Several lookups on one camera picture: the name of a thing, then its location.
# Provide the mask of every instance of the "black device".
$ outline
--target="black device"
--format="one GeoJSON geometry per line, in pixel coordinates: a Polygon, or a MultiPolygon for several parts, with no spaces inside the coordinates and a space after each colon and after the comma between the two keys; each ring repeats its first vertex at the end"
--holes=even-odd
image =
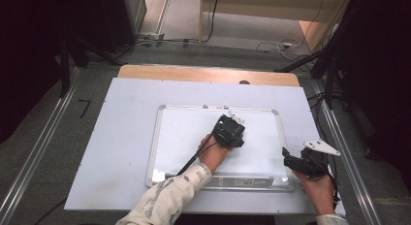
{"type": "Polygon", "coordinates": [[[240,119],[238,119],[234,115],[232,117],[228,117],[222,114],[220,118],[218,118],[217,122],[214,125],[214,128],[211,131],[211,134],[205,140],[203,145],[200,146],[197,152],[184,165],[184,167],[182,167],[177,175],[179,176],[184,173],[201,154],[203,154],[208,148],[215,145],[213,144],[206,146],[209,139],[211,139],[211,136],[214,137],[215,141],[217,141],[221,146],[225,148],[241,147],[244,144],[244,141],[242,140],[242,133],[244,132],[245,127],[238,122],[239,120],[240,119]]]}
{"type": "Polygon", "coordinates": [[[328,175],[328,154],[308,147],[301,151],[301,158],[295,157],[283,147],[284,165],[310,178],[328,175]]]}
{"type": "Polygon", "coordinates": [[[220,116],[211,135],[223,147],[242,147],[244,141],[242,140],[242,133],[245,127],[238,124],[231,117],[224,114],[220,116]]]}

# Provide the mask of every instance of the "white device part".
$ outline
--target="white device part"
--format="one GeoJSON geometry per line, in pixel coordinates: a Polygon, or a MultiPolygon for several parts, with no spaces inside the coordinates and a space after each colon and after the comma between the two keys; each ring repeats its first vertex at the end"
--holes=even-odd
{"type": "Polygon", "coordinates": [[[309,141],[309,142],[304,142],[302,143],[304,146],[313,149],[313,150],[317,150],[323,153],[327,153],[327,154],[331,154],[331,155],[336,155],[339,156],[341,153],[339,153],[338,150],[332,148],[332,146],[328,145],[327,143],[325,143],[322,140],[319,141],[309,141]]]}
{"type": "Polygon", "coordinates": [[[244,120],[241,120],[241,118],[239,118],[238,116],[235,116],[231,111],[229,111],[229,115],[231,116],[231,118],[238,124],[242,125],[244,124],[244,120]]]}

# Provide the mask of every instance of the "whiteboard tray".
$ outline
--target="whiteboard tray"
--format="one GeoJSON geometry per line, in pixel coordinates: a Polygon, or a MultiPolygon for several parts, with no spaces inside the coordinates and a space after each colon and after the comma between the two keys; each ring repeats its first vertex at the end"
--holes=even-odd
{"type": "Polygon", "coordinates": [[[218,118],[222,114],[230,116],[228,111],[245,120],[245,143],[227,155],[205,188],[293,190],[291,171],[284,166],[281,153],[285,143],[277,111],[208,106],[163,105],[159,108],[147,185],[151,187],[166,177],[175,176],[194,155],[200,140],[211,132],[218,118]]]}

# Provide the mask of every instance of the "camouflage sleeve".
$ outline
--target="camouflage sleeve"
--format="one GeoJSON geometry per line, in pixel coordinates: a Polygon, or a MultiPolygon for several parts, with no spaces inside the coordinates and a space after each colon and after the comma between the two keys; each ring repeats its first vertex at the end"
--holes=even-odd
{"type": "Polygon", "coordinates": [[[348,221],[341,214],[325,214],[315,217],[318,225],[348,225],[348,221]]]}
{"type": "Polygon", "coordinates": [[[211,180],[211,171],[202,163],[184,174],[171,177],[148,189],[136,206],[116,225],[174,224],[194,194],[211,180]]]}

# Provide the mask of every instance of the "whiteboard frame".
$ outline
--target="whiteboard frame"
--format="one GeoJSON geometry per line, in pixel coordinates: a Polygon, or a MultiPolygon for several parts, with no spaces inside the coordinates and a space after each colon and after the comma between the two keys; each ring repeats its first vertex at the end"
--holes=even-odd
{"type": "MultiPolygon", "coordinates": [[[[150,151],[150,158],[149,158],[149,164],[148,164],[148,170],[147,170],[147,178],[146,178],[146,184],[149,187],[154,186],[155,184],[159,183],[160,181],[164,180],[164,178],[160,178],[155,180],[156,178],[154,175],[154,172],[156,170],[156,158],[157,158],[157,150],[158,150],[158,144],[159,144],[159,139],[160,139],[160,134],[161,134],[161,128],[163,124],[163,117],[164,117],[164,111],[166,109],[171,109],[171,110],[191,110],[191,111],[197,111],[201,112],[204,110],[204,112],[221,112],[227,113],[227,112],[234,112],[234,113],[270,113],[274,115],[275,119],[275,126],[276,126],[276,132],[278,132],[278,141],[281,147],[286,147],[285,145],[285,139],[281,127],[281,122],[279,119],[279,113],[276,110],[263,110],[263,109],[244,109],[244,108],[229,108],[227,106],[223,107],[209,107],[207,105],[203,105],[202,107],[200,106],[175,106],[175,105],[161,105],[159,107],[159,110],[157,112],[157,119],[156,119],[156,124],[155,124],[155,130],[154,130],[154,136],[153,136],[153,141],[152,141],[152,146],[151,146],[151,151],[150,151]]],[[[216,172],[214,176],[212,177],[211,182],[204,186],[203,189],[217,189],[217,190],[245,190],[245,191],[293,191],[295,188],[294,184],[294,178],[292,177],[292,172],[289,168],[284,166],[284,172],[286,174],[286,177],[282,177],[284,182],[288,182],[288,184],[276,184],[273,185],[274,177],[272,177],[271,181],[269,181],[270,177],[265,176],[264,174],[258,174],[258,173],[253,173],[253,174],[240,174],[240,173],[223,173],[223,172],[216,172]],[[253,186],[248,187],[244,185],[236,185],[236,186],[222,186],[218,184],[222,184],[223,178],[225,180],[225,184],[227,184],[228,181],[238,181],[242,179],[252,179],[257,182],[259,181],[260,184],[255,184],[253,183],[253,186]]]]}

